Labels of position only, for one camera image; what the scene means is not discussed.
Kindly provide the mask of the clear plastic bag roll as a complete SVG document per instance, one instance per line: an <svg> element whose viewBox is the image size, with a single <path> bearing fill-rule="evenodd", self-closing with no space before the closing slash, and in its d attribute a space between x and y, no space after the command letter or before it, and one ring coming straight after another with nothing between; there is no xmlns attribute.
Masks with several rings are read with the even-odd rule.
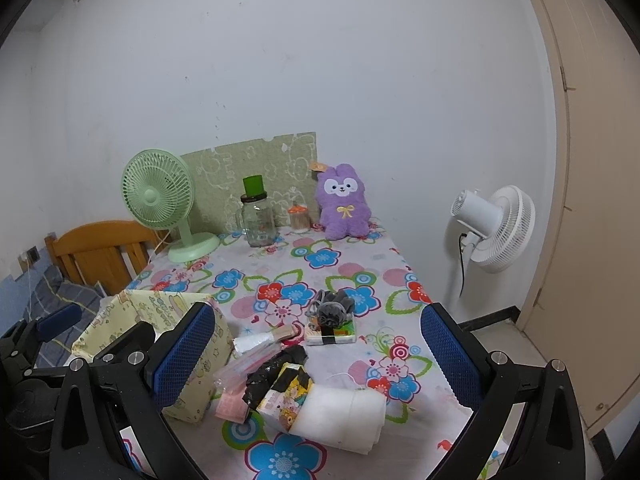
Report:
<svg viewBox="0 0 640 480"><path fill-rule="evenodd" d="M282 350L282 344L270 342L247 351L229 361L214 374L214 385L218 392L233 392L243 387L247 377Z"/></svg>

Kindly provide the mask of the white umbrella pouch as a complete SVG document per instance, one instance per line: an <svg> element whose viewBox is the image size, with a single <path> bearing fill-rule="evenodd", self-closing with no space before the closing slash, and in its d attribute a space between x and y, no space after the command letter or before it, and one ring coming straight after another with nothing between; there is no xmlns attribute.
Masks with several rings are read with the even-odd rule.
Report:
<svg viewBox="0 0 640 480"><path fill-rule="evenodd" d="M268 330L268 332L239 336L233 341L234 353L236 356L242 356L246 352L265 344L274 344L275 342L293 339L298 334L299 329L295 325L283 325Z"/></svg>

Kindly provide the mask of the pink tissue packet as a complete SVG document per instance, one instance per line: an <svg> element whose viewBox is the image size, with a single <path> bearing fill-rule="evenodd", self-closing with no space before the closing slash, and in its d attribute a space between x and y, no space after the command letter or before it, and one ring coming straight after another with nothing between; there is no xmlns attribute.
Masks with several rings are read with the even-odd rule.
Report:
<svg viewBox="0 0 640 480"><path fill-rule="evenodd" d="M215 416L233 422L234 424L244 424L247 420L250 408L243 400L243 393L223 393L218 400Z"/></svg>

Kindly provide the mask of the black plastic bag bundle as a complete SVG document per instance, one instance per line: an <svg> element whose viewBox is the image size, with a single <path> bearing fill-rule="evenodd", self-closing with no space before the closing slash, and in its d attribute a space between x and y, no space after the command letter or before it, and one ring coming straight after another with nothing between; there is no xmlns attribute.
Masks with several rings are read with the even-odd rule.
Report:
<svg viewBox="0 0 640 480"><path fill-rule="evenodd" d="M284 364L304 365L307 359L307 352L300 344L284 348L271 359L262 363L254 373L248 375L243 401L252 411L256 411L262 399L276 382L282 366Z"/></svg>

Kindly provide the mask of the grey drawstring pouch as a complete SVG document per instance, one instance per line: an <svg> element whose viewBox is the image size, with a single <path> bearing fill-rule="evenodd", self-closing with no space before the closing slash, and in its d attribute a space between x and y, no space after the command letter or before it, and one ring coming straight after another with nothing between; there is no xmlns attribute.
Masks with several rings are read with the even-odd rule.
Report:
<svg viewBox="0 0 640 480"><path fill-rule="evenodd" d="M338 327L355 311L355 300L344 289L338 292L319 290L306 310L306 317L317 315L322 327Z"/></svg>

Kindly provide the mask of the green tissue pack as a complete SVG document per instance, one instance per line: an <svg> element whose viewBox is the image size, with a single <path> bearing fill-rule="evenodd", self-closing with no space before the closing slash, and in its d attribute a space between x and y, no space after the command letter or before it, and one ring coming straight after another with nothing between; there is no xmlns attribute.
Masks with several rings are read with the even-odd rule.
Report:
<svg viewBox="0 0 640 480"><path fill-rule="evenodd" d="M349 315L338 327L322 327L317 315L308 318L304 328L304 341L308 346L327 344L354 344L357 340L354 318Z"/></svg>

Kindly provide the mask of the grey plaid pillow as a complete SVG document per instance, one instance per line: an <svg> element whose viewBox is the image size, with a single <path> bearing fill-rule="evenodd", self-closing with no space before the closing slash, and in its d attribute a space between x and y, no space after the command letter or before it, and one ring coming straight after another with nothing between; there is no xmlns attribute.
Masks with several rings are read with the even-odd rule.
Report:
<svg viewBox="0 0 640 480"><path fill-rule="evenodd" d="M78 304L82 315L73 327L42 344L36 367L57 367L67 362L72 353L73 343L93 321L103 298L104 293L100 286L78 285L66 280L57 266L49 266L43 272L30 294L23 313L24 318L27 321L44 318L69 304Z"/></svg>

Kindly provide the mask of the yellow cartoon storage box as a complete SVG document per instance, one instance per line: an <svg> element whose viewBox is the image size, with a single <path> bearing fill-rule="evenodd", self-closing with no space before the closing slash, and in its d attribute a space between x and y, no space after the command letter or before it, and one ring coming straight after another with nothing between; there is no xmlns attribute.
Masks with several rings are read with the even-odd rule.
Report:
<svg viewBox="0 0 640 480"><path fill-rule="evenodd" d="M94 320L72 345L73 355L86 361L102 358L106 348L140 322L153 327L151 342L173 330L186 312L197 302L213 309L213 335L195 364L186 384L164 414L174 419L198 424L209 409L215 386L213 374L223 368L231 356L232 333L213 296L201 292L151 292L124 290L102 307Z"/></svg>

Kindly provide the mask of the wooden bed headboard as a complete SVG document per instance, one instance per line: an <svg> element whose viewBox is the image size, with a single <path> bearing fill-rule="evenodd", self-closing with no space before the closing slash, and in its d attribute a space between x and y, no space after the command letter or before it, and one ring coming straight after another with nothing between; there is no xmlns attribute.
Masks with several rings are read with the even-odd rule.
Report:
<svg viewBox="0 0 640 480"><path fill-rule="evenodd" d="M87 223L44 239L64 278L78 285L100 284L109 295L129 285L169 242L168 231L153 231L128 220Z"/></svg>

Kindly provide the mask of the beige door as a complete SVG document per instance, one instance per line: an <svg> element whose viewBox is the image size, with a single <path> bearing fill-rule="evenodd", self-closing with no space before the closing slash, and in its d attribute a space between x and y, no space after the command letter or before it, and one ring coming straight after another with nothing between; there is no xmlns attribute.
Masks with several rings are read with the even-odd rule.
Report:
<svg viewBox="0 0 640 480"><path fill-rule="evenodd" d="M605 0L530 0L555 104L550 216L518 327L568 368L588 434L639 392L639 53Z"/></svg>

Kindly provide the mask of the green desk fan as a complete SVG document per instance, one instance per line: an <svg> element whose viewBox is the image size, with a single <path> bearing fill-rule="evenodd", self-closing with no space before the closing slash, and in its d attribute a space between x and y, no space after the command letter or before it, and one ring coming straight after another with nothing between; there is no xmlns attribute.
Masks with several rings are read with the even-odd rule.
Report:
<svg viewBox="0 0 640 480"><path fill-rule="evenodd" d="M168 248L171 262L198 260L218 248L220 240L215 234L191 231L195 184L181 157L159 148L135 154L122 172L120 192L130 214L142 226L178 232L179 239Z"/></svg>

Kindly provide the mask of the glass mason jar mug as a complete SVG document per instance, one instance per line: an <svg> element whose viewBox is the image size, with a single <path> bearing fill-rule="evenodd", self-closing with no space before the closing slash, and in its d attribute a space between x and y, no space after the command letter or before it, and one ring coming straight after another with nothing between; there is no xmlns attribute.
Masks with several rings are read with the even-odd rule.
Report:
<svg viewBox="0 0 640 480"><path fill-rule="evenodd" d="M235 213L236 224L250 247L268 247L276 242L278 230L266 192L243 194Z"/></svg>

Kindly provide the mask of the green cup on jar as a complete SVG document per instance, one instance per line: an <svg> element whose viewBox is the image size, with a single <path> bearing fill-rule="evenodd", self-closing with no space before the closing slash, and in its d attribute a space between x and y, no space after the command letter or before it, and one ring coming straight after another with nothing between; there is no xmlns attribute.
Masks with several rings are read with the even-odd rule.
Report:
<svg viewBox="0 0 640 480"><path fill-rule="evenodd" d="M257 198L262 200L267 196L264 180L262 180L261 174L254 174L254 176L248 176L243 179L244 196L246 198Z"/></svg>

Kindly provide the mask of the toothpick jar orange lid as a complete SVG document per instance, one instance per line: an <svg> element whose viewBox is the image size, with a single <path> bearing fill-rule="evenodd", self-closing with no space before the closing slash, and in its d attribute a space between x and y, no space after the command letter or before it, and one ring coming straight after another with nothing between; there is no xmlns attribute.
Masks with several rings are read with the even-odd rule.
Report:
<svg viewBox="0 0 640 480"><path fill-rule="evenodd" d="M294 204L288 208L290 226L295 233L306 233L311 229L311 218L305 205Z"/></svg>

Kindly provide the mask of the white standing fan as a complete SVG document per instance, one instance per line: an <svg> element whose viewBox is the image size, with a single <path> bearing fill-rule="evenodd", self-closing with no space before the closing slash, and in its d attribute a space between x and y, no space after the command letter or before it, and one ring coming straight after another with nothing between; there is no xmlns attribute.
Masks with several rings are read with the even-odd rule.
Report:
<svg viewBox="0 0 640 480"><path fill-rule="evenodd" d="M506 270L524 252L536 222L533 200L516 185L499 188L489 198L462 190L452 203L450 214L465 228L458 240L459 296L464 292L471 263L489 274Z"/></svg>

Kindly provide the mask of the green cartoon cardboard panel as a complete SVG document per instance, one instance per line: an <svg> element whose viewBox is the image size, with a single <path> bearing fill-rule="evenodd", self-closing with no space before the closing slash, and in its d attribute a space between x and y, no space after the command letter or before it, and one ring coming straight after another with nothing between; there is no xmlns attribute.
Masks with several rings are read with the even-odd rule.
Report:
<svg viewBox="0 0 640 480"><path fill-rule="evenodd" d="M317 181L310 164L317 160L313 132L291 133L270 140L256 139L184 154L195 185L190 213L194 232L228 233L236 229L235 211L245 193L243 179L259 174L277 226L290 223L294 205L319 217L314 200Z"/></svg>

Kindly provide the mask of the purple plush bunny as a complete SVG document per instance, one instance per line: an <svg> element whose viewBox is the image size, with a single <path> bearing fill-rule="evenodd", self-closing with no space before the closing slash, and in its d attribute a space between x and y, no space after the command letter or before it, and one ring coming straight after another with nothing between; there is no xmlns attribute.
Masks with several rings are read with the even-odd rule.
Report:
<svg viewBox="0 0 640 480"><path fill-rule="evenodd" d="M365 237L369 233L369 208L366 187L349 164L328 167L320 172L314 197L319 206L320 226L328 240Z"/></svg>

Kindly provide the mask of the wall socket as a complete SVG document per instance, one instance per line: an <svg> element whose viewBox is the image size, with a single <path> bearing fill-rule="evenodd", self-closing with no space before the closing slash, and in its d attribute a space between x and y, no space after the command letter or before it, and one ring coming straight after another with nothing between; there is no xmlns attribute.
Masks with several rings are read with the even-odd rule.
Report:
<svg viewBox="0 0 640 480"><path fill-rule="evenodd" d="M18 263L23 272L31 269L36 262L40 260L40 253L36 246L27 249L18 256Z"/></svg>

